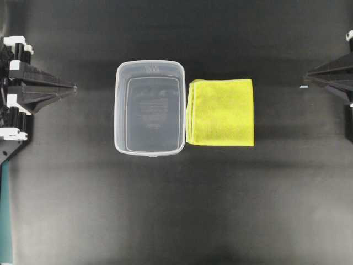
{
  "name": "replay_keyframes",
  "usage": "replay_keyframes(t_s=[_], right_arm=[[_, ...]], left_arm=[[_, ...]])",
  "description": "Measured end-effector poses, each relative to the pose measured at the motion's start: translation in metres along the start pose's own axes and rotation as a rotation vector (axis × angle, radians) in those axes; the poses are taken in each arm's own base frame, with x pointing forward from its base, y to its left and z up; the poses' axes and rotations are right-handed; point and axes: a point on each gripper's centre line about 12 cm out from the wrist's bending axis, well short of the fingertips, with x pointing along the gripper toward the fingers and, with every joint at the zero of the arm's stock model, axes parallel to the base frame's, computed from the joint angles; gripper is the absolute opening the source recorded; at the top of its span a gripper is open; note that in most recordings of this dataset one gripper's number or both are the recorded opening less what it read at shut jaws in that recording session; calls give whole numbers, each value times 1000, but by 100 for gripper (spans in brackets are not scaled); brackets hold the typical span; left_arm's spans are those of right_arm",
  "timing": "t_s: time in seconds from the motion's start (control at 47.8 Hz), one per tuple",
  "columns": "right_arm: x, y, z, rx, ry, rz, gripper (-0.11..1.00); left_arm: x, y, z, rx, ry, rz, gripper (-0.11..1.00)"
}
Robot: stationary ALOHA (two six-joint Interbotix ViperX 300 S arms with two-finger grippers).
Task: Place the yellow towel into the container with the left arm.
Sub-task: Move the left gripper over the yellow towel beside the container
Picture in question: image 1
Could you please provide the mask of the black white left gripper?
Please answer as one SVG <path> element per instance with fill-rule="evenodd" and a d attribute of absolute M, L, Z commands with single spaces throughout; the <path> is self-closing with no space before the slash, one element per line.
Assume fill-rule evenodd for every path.
<path fill-rule="evenodd" d="M 25 46 L 23 36 L 1 37 L 1 164 L 28 140 L 29 116 L 77 93 L 74 83 L 26 63 L 30 62 L 32 51 L 26 51 Z M 22 82 L 44 86 L 21 85 Z"/>

